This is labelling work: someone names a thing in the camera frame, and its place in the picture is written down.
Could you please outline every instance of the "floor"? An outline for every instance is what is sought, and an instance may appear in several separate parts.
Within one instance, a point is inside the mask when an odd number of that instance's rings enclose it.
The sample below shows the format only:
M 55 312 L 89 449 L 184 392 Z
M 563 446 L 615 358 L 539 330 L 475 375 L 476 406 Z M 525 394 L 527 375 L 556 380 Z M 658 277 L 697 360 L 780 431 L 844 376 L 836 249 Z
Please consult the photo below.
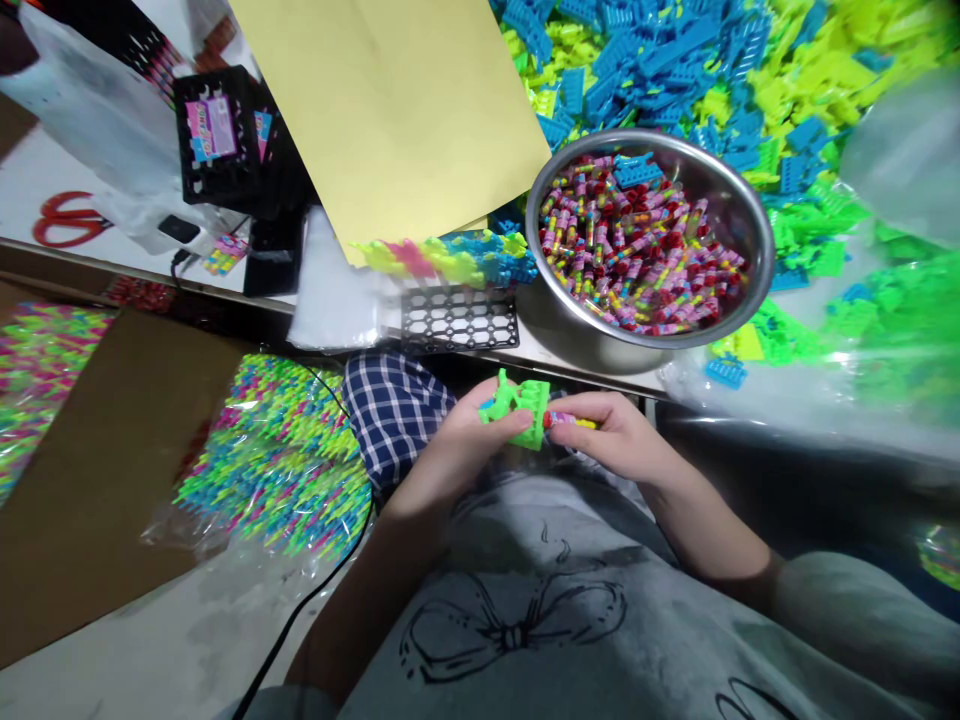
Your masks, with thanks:
M 3 720 L 204 720 L 246 691 L 298 593 L 317 578 L 232 549 L 0 672 Z M 336 581 L 301 613 L 265 687 L 283 679 Z

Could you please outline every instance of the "plaid fabric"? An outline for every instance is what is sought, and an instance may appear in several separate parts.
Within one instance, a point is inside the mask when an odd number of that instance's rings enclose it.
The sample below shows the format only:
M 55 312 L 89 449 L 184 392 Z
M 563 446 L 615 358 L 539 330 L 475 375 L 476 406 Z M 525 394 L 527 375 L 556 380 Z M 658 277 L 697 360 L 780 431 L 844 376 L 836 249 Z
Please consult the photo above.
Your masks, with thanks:
M 393 350 L 351 356 L 343 397 L 374 499 L 383 507 L 456 398 L 420 363 Z

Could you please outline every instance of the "scissors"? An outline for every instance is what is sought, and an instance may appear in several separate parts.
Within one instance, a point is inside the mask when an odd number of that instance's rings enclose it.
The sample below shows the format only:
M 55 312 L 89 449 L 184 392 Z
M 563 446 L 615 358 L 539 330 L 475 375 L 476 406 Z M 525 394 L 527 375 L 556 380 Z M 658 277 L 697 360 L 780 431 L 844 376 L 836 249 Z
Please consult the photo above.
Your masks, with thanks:
M 104 230 L 113 227 L 113 223 L 93 208 L 81 210 L 63 210 L 64 204 L 78 198 L 92 197 L 90 193 L 71 191 L 54 195 L 40 206 L 40 219 L 33 226 L 33 239 L 44 247 L 71 248 L 93 240 Z M 47 232 L 52 227 L 67 227 L 86 230 L 80 237 L 63 242 L 47 240 Z

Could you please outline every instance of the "plastic bag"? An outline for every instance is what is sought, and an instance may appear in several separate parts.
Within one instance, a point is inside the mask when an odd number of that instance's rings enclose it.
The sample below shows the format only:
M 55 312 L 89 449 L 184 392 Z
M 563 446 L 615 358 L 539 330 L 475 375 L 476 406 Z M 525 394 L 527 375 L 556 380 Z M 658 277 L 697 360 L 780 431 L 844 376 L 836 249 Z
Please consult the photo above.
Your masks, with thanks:
M 37 115 L 54 140 L 118 190 L 177 190 L 176 118 L 150 83 L 27 3 L 19 18 L 40 60 L 0 78 L 0 91 Z
M 245 356 L 202 452 L 144 541 L 200 559 L 228 544 L 254 563 L 283 557 L 277 562 L 308 581 L 346 555 L 367 522 L 370 485 L 337 404 L 342 377 L 316 373 Z
M 840 177 L 885 222 L 960 249 L 960 70 L 935 70 L 881 98 L 850 136 Z
M 113 313 L 29 302 L 0 339 L 0 505 L 66 402 Z
M 287 340 L 324 352 L 372 347 L 383 337 L 388 280 L 352 267 L 323 208 L 311 208 L 304 229 L 300 298 Z
M 887 266 L 873 229 L 849 240 L 841 277 L 771 293 L 781 314 L 751 321 L 795 324 L 813 352 L 782 366 L 733 361 L 725 341 L 677 353 L 660 370 L 671 398 L 805 444 L 960 462 L 960 253 Z

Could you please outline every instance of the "bow print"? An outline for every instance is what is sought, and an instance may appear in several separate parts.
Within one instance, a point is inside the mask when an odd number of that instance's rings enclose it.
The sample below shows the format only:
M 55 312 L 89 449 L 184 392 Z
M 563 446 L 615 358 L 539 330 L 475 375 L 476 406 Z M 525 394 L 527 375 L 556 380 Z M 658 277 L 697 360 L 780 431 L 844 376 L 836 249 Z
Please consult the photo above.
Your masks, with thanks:
M 525 617 L 515 623 L 501 619 L 483 583 L 470 573 L 448 578 L 465 583 L 476 603 L 467 609 L 447 600 L 431 600 L 411 618 L 400 641 L 400 664 L 407 678 L 419 670 L 426 683 L 454 682 L 480 672 L 507 653 L 588 645 L 606 637 L 623 623 L 627 600 L 623 587 L 606 581 L 580 581 L 554 588 L 543 578 L 527 605 Z

